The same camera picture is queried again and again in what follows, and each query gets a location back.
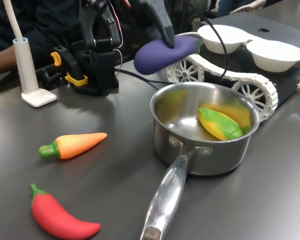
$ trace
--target gray table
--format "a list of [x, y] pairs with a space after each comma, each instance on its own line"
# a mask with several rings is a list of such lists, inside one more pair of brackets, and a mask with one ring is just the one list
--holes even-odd
[[300, 29], [300, 0], [283, 0], [253, 14]]
[[[32, 216], [31, 183], [75, 217], [101, 223], [93, 239], [139, 239], [167, 166], [152, 150], [149, 101], [155, 90], [124, 74], [118, 79], [119, 92], [106, 97], [62, 87], [54, 91], [55, 103], [34, 109], [21, 102], [0, 110], [0, 240], [54, 239]], [[297, 112], [300, 92], [252, 137], [232, 174], [188, 176], [165, 240], [300, 240]], [[78, 158], [38, 157], [39, 146], [58, 136], [94, 132], [108, 138]]]

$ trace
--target robotic arm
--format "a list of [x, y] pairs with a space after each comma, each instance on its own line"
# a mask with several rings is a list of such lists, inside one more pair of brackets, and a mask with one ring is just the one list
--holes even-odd
[[[96, 18], [109, 31], [112, 46], [117, 48], [120, 45], [121, 40], [116, 20], [110, 10], [109, 1], [83, 1], [81, 28], [87, 49], [92, 50], [96, 45], [94, 40], [96, 37], [93, 33]], [[148, 32], [150, 39], [158, 36], [158, 34], [150, 31], [157, 31], [169, 48], [175, 47], [174, 28], [168, 16], [164, 0], [130, 0], [130, 2], [129, 0], [114, 0], [113, 4], [116, 9], [120, 9], [120, 11], [117, 11], [118, 17], [128, 19], [128, 25], [143, 28], [145, 34]]]
[[[145, 29], [156, 27], [168, 48], [175, 47], [174, 29], [164, 0], [112, 1], [117, 9], [118, 4], [125, 9], [125, 12], [117, 11], [121, 13], [119, 17], [129, 17], [130, 24]], [[62, 46], [55, 47], [51, 55], [55, 66], [61, 68], [64, 79], [76, 92], [97, 96], [119, 86], [115, 75], [117, 57], [114, 49], [121, 45], [122, 39], [110, 0], [83, 0], [82, 3], [80, 22], [83, 41], [73, 43], [71, 51]], [[107, 30], [108, 36], [100, 38], [100, 25]]]

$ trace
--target white bowl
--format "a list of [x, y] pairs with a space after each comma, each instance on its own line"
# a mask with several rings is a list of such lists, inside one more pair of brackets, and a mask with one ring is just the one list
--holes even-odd
[[[213, 25], [220, 35], [226, 53], [233, 53], [242, 43], [249, 40], [250, 35], [245, 31], [225, 25]], [[198, 34], [203, 38], [206, 48], [216, 54], [225, 54], [224, 49], [216, 33], [209, 25], [202, 26], [198, 29]]]
[[300, 61], [300, 48], [281, 41], [255, 40], [246, 48], [252, 53], [255, 65], [272, 73], [285, 72]]

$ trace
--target white wheel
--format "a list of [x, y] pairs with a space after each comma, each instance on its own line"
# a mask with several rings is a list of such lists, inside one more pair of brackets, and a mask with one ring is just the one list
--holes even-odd
[[[273, 90], [273, 84], [270, 81], [268, 81], [267, 84], [270, 84]], [[262, 121], [270, 117], [277, 108], [277, 91], [269, 94], [266, 84], [260, 85], [258, 82], [237, 81], [232, 89], [245, 95], [256, 106]]]
[[171, 83], [203, 82], [205, 79], [203, 68], [191, 56], [167, 66], [166, 74]]

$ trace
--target red pepper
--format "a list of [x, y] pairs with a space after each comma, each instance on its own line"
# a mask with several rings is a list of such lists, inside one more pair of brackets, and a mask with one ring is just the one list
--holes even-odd
[[49, 193], [30, 185], [32, 213], [38, 224], [51, 235], [65, 240], [85, 240], [101, 229], [99, 223], [80, 221], [70, 215]]

